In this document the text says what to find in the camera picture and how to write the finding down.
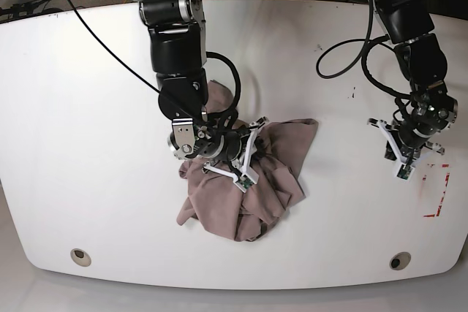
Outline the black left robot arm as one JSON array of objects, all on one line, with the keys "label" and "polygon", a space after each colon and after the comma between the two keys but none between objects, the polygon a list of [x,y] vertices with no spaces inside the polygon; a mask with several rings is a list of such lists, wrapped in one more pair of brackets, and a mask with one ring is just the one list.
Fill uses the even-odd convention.
[{"label": "black left robot arm", "polygon": [[[385,35],[369,41],[361,57],[367,80],[395,99],[401,119],[384,126],[385,158],[413,164],[430,138],[448,128],[457,118],[458,103],[448,95],[445,76],[448,62],[434,33],[434,23],[422,0],[369,0]],[[408,81],[408,94],[378,82],[367,67],[371,49],[386,42],[401,73]]]}]

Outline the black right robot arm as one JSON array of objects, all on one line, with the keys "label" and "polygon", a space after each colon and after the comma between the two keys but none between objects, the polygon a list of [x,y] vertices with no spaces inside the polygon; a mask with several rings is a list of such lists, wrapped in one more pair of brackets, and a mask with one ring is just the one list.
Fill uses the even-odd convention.
[{"label": "black right robot arm", "polygon": [[[171,120],[169,143],[180,159],[202,157],[230,162],[241,155],[242,133],[233,129],[241,96],[239,73],[231,60],[205,48],[202,0],[133,0],[150,36],[151,65],[159,90],[159,109]],[[207,108],[204,65],[224,62],[233,74],[235,93],[219,112]]]}]

